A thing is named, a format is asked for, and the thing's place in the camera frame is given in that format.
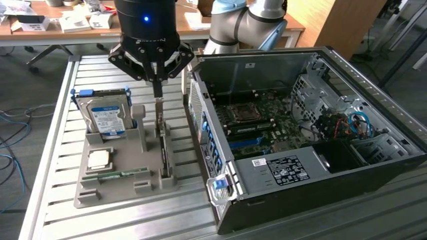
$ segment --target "green circuit board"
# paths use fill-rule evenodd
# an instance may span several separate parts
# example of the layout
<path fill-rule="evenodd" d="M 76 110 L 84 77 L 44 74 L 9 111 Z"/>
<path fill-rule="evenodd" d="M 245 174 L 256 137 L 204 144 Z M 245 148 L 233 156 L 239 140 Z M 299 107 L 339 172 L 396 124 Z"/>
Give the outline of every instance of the green circuit board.
<path fill-rule="evenodd" d="M 279 94 L 277 92 L 265 91 L 257 92 L 256 100 L 237 104 L 216 105 L 216 115 L 223 126 L 229 124 L 239 124 L 239 113 L 236 113 L 236 106 L 243 108 L 247 105 L 248 109 L 256 113 L 247 114 L 244 117 L 260 118 L 263 120 L 271 120 L 273 125 L 267 130 L 255 130 L 244 135 L 251 135 L 253 138 L 261 137 L 260 144 L 252 144 L 243 147 L 232 147 L 231 151 L 236 160 L 249 157 L 260 156 L 275 152 L 283 152 L 287 150 L 300 148 L 301 144 L 311 139 L 304 137 L 300 132 L 296 121 L 289 116 L 289 96 Z M 225 136 L 229 135 L 227 128 L 224 127 Z M 239 134 L 232 136 L 232 139 L 239 139 Z"/>

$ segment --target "white box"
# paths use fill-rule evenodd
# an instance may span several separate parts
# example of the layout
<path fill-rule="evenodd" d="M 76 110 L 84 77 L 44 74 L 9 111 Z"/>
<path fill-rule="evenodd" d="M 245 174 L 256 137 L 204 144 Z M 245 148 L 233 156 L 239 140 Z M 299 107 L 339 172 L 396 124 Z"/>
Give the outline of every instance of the white box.
<path fill-rule="evenodd" d="M 112 15 L 109 13 L 95 14 L 91 16 L 88 24 L 93 29 L 109 29 L 112 27 Z"/>
<path fill-rule="evenodd" d="M 21 30 L 25 32 L 43 32 L 48 30 L 51 20 L 47 16 L 16 16 Z"/>
<path fill-rule="evenodd" d="M 59 19 L 59 24 L 63 33 L 73 33 L 92 29 L 84 16 L 63 16 Z"/>

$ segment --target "slotted metal table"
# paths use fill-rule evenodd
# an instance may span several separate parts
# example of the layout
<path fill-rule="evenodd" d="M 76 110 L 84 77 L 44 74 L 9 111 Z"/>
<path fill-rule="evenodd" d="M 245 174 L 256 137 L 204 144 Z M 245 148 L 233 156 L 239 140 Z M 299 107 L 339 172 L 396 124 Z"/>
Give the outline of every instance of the slotted metal table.
<path fill-rule="evenodd" d="M 228 235 L 217 235 L 185 118 L 181 78 L 164 86 L 179 190 L 76 209 L 73 197 L 85 123 L 69 91 L 128 86 L 153 124 L 152 88 L 135 81 L 107 55 L 72 56 L 57 98 L 20 240 L 422 239 L 427 229 L 427 165 L 396 177 L 379 191 Z"/>

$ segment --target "blue hard drive label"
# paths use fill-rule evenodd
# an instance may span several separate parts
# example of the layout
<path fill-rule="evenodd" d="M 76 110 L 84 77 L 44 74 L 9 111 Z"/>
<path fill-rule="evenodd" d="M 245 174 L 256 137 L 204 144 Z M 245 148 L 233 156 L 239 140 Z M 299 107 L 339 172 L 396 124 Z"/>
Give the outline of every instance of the blue hard drive label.
<path fill-rule="evenodd" d="M 280 186 L 309 179 L 296 155 L 269 160 L 267 165 L 275 182 Z"/>
<path fill-rule="evenodd" d="M 119 117 L 119 106 L 93 107 L 91 111 L 99 133 L 103 136 L 115 138 L 117 135 L 124 134 L 125 126 L 123 119 Z"/>

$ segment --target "hard drive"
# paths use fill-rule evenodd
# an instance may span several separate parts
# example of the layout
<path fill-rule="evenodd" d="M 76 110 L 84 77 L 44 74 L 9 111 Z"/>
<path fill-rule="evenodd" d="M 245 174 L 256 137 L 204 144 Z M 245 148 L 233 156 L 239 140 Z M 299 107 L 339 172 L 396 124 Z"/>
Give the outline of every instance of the hard drive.
<path fill-rule="evenodd" d="M 125 129 L 135 127 L 131 117 L 129 89 L 92 90 L 85 89 L 75 95 L 77 105 L 89 133 L 100 133 L 101 138 L 116 139 L 124 136 Z"/>

